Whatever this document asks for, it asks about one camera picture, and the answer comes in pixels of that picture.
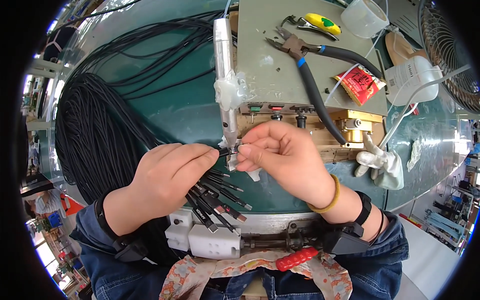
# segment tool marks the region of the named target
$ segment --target hand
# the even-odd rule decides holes
[[[185,204],[188,190],[218,159],[204,144],[160,145],[142,157],[132,183],[104,200],[105,217],[117,235],[169,215]]]
[[[308,131],[269,121],[250,130],[242,142],[238,171],[262,167],[287,192],[319,208],[333,200],[335,182]]]

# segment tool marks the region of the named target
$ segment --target wire cutters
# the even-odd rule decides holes
[[[315,107],[315,111],[318,114],[318,117],[325,125],[327,130],[341,145],[344,145],[346,143],[346,140],[328,114],[315,79],[313,78],[312,72],[310,71],[310,68],[305,62],[305,55],[307,55],[308,52],[311,52],[314,54],[328,56],[338,60],[357,62],[367,68],[377,78],[382,78],[382,72],[380,72],[371,62],[369,62],[366,58],[364,58],[358,53],[333,46],[307,44],[304,40],[298,38],[296,35],[292,34],[287,29],[278,26],[276,27],[276,29],[280,36],[282,36],[282,38],[285,40],[285,42],[281,44],[270,38],[266,38],[267,42],[276,49],[288,53],[288,55],[293,57],[293,59],[297,62],[300,76],[302,78],[303,85],[305,86],[305,90],[307,92],[310,103]]]

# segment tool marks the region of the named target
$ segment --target green leaf sticker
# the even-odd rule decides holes
[[[331,26],[334,25],[332,21],[330,21],[330,20],[328,20],[328,19],[326,19],[326,18],[322,18],[322,22],[324,23],[324,26],[325,26],[325,27],[331,27]]]

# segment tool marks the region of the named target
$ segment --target workbench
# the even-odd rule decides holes
[[[98,11],[104,10],[106,7],[115,7],[120,2],[120,0],[105,1]],[[80,26],[80,33],[72,38],[70,49],[61,58],[63,64],[68,64],[68,68],[66,67],[60,72],[57,82],[68,78],[71,70],[91,51],[127,31],[154,22],[224,9],[225,3],[226,1],[206,0],[178,0],[176,2],[143,0],[127,9],[87,19]],[[275,7],[272,7],[271,14],[274,13]],[[182,32],[162,35],[161,38],[157,37],[144,42],[131,48],[130,51],[133,54],[153,52],[153,49],[166,48],[171,43],[177,43],[183,37]],[[390,67],[391,62],[386,57],[387,52],[383,38],[376,47],[380,50],[386,67]],[[113,81],[131,75],[147,62],[147,60],[137,60],[132,63],[129,58],[119,55],[98,68],[97,74],[106,81]],[[162,77],[144,90],[165,86],[203,72],[211,68],[213,63],[213,46],[208,44],[182,60],[169,73],[169,76]],[[298,74],[293,73],[289,76],[298,76]],[[204,143],[216,146],[221,140],[222,128],[219,107],[215,102],[214,81],[215,74],[211,73],[194,81],[130,101],[130,104],[144,117],[145,121],[152,125],[155,133],[167,136],[172,142]],[[54,121],[56,101],[58,100],[52,96],[49,102],[50,118],[47,121]],[[468,153],[471,138],[468,133],[469,127],[466,128],[468,123],[458,120],[454,113],[445,112],[439,99],[424,102],[418,108],[420,115],[406,117],[388,145],[390,149],[396,150],[402,158],[405,177],[404,189],[387,193],[386,190],[375,186],[368,175],[355,178],[353,172],[358,164],[354,160],[326,164],[328,171],[337,175],[342,184],[366,193],[375,205],[388,210],[399,207],[428,191],[450,174],[463,160]],[[401,107],[393,108],[389,113],[386,122],[387,129],[390,128],[395,115],[401,109]],[[41,133],[40,136],[44,174],[47,178],[61,177],[61,168],[54,153],[54,128]],[[421,141],[421,158],[414,169],[408,173],[405,164],[410,156],[411,144],[417,138]],[[224,164],[225,161],[220,159],[216,168],[223,169]],[[251,214],[259,215],[257,217],[249,216],[249,218],[255,219],[256,222],[279,220],[279,222],[288,223],[288,220],[312,215],[304,202],[285,192],[264,171],[260,173],[260,178],[259,182],[253,182],[246,173],[234,172],[231,174],[230,181],[245,190],[243,193],[235,192],[235,194],[253,206]],[[63,188],[69,194],[69,189],[72,187],[63,184],[59,185],[59,188]],[[236,204],[231,205],[239,211],[244,211]]]

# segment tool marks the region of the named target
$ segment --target red snack packet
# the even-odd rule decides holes
[[[345,72],[340,73],[333,78],[338,81],[342,78],[343,74],[345,74]],[[340,84],[358,106],[362,106],[368,99],[386,85],[385,82],[375,77],[361,65],[353,68]]]

